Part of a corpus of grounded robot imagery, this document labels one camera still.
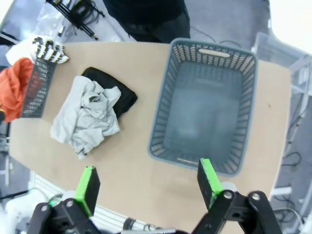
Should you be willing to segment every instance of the gray cloth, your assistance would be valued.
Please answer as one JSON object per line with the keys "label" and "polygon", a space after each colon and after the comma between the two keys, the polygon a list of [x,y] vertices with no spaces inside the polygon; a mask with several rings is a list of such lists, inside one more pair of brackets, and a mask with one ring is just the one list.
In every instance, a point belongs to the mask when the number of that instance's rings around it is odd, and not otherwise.
{"label": "gray cloth", "polygon": [[159,25],[119,24],[137,41],[170,43],[176,38],[190,38],[190,18],[187,9],[177,18]]}
{"label": "gray cloth", "polygon": [[105,136],[120,131],[113,106],[120,98],[117,87],[103,89],[87,77],[77,76],[53,120],[51,137],[73,146],[79,159],[98,146]]}

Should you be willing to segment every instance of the folded black garment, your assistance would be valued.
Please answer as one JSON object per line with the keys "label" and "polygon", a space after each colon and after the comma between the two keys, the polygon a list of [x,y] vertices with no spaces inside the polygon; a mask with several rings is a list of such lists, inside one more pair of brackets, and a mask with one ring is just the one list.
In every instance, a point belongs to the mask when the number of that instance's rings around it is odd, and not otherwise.
{"label": "folded black garment", "polygon": [[92,81],[96,81],[103,89],[111,89],[115,86],[118,87],[121,91],[121,96],[113,107],[117,118],[123,113],[126,113],[137,100],[136,94],[126,85],[112,77],[110,74],[99,69],[89,67],[82,73],[82,76],[87,77]]}

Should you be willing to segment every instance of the white cable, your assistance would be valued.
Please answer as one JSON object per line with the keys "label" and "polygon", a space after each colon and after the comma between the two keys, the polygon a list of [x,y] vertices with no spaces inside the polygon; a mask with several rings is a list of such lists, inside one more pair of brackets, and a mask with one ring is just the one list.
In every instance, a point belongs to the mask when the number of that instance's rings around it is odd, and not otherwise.
{"label": "white cable", "polygon": [[302,222],[302,216],[299,214],[298,211],[296,211],[296,210],[293,209],[293,208],[290,208],[290,207],[276,208],[276,209],[273,209],[273,212],[275,212],[275,211],[286,211],[286,210],[289,210],[289,211],[294,212],[294,214],[297,216],[297,218],[298,218],[300,224],[301,224],[302,226],[304,226],[304,223]]}

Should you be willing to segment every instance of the floor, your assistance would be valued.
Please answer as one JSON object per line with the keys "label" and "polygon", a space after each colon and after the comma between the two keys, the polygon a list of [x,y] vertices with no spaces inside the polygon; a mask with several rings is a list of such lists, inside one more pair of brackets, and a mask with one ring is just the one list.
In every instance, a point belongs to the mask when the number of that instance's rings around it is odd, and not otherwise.
{"label": "floor", "polygon": [[[16,0],[14,8],[9,13],[3,30],[12,34],[18,39],[24,39],[34,31],[37,24],[37,16],[42,8],[42,0],[34,0],[30,6],[26,6],[27,0]],[[98,35],[99,40],[133,40],[123,31],[119,24],[108,16],[106,8],[101,0],[95,0],[98,8],[102,10],[107,19],[99,19],[98,23],[90,25],[91,29]],[[268,3],[264,0],[185,0],[191,19],[191,38],[196,40],[223,43],[225,45],[238,46],[250,50],[254,45],[257,32],[268,33],[267,21],[269,18]],[[21,11],[23,7],[31,7],[29,11]],[[77,35],[72,35],[64,39],[67,42],[93,41],[82,31]],[[6,46],[0,46],[0,65],[8,65],[5,59]],[[300,95],[294,95],[291,103],[291,117],[296,109]],[[287,199],[293,202],[293,207],[298,211],[302,210],[302,215],[307,216],[311,210],[312,202],[305,204],[305,197],[309,195],[308,190],[312,177],[312,152],[311,132],[312,132],[312,104],[310,102],[306,109],[306,117],[297,132],[291,152],[299,152],[302,160],[296,167],[282,166],[276,187],[291,186],[292,194]],[[284,164],[291,164],[298,159],[288,157]],[[4,184],[3,176],[0,176],[0,189],[2,195],[18,192],[26,189],[29,180],[29,170],[18,162],[12,160],[13,172],[10,187]],[[0,155],[0,170],[4,167],[3,157]],[[273,208],[285,207],[289,202],[271,200]],[[298,233],[295,218],[292,214],[281,223],[282,228],[289,228],[288,233]]]}

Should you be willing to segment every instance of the small gray basket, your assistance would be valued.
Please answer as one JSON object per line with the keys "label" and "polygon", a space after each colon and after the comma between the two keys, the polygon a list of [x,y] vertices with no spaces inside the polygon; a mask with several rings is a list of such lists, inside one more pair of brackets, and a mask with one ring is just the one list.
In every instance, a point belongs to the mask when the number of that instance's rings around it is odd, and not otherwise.
{"label": "small gray basket", "polygon": [[149,153],[197,169],[209,158],[219,175],[239,173],[253,112],[257,58],[219,44],[175,39],[158,100]]}
{"label": "small gray basket", "polygon": [[37,58],[30,76],[20,118],[41,118],[56,63]]}

